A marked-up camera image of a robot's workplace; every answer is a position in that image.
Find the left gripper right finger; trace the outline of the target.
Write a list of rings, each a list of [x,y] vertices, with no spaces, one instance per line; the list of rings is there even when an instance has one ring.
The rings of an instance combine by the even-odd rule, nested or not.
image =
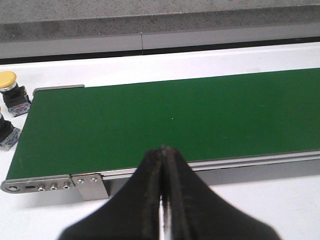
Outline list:
[[[163,193],[172,240],[278,240],[269,225],[223,200],[190,168],[180,151],[162,149]]]

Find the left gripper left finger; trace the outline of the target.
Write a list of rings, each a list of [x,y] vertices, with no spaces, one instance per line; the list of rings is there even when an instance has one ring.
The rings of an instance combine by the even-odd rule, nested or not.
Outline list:
[[[66,228],[61,240],[157,240],[162,150],[148,150],[125,185],[101,208]]]

